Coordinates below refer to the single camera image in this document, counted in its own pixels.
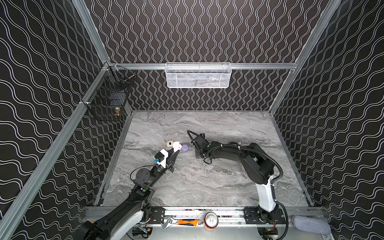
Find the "beige earbud charging case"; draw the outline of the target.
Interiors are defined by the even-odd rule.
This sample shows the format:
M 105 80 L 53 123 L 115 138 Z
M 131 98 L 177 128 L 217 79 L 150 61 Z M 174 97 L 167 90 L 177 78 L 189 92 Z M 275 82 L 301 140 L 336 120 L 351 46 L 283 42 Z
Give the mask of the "beige earbud charging case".
M 166 146 L 167 146 L 168 148 L 172 148 L 172 147 L 173 147 L 173 144 L 174 144 L 174 141 L 167 141 L 167 142 L 166 142 Z

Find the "white round earbud case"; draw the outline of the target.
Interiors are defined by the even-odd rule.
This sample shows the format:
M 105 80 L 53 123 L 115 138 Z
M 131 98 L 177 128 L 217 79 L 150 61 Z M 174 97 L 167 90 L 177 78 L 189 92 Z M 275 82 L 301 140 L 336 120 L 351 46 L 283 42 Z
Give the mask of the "white round earbud case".
M 178 141 L 173 143 L 173 150 L 174 152 L 180 151 L 182 148 L 182 144 Z

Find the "purple round earbud case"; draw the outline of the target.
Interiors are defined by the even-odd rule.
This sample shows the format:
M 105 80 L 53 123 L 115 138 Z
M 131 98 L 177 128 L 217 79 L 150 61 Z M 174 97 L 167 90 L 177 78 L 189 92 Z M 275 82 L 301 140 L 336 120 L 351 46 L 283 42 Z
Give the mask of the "purple round earbud case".
M 188 145 L 182 145 L 181 151 L 186 152 L 188 150 L 189 150 L 189 146 Z

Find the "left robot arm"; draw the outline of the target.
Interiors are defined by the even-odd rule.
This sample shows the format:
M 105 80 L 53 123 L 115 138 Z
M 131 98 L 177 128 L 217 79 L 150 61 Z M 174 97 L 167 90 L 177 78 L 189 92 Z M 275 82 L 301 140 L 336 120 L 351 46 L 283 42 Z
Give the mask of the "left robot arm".
M 150 200 L 155 190 L 152 187 L 167 172 L 174 171 L 174 164 L 181 151 L 161 150 L 155 155 L 151 169 L 144 166 L 137 170 L 134 187 L 129 196 L 110 213 L 96 220 L 86 221 L 76 231 L 75 240 L 120 240 L 140 222 L 150 217 Z

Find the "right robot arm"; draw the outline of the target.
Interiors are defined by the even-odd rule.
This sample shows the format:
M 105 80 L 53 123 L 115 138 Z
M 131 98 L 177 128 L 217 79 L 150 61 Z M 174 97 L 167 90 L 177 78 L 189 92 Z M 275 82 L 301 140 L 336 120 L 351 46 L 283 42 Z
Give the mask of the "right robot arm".
M 258 218 L 262 223 L 277 223 L 279 204 L 276 200 L 274 182 L 283 177 L 281 166 L 267 155 L 258 144 L 251 143 L 241 146 L 235 142 L 222 144 L 208 142 L 204 134 L 197 135 L 191 143 L 196 148 L 197 158 L 202 158 L 206 164 L 213 159 L 225 159 L 242 164 L 248 178 L 256 184 L 259 203 Z

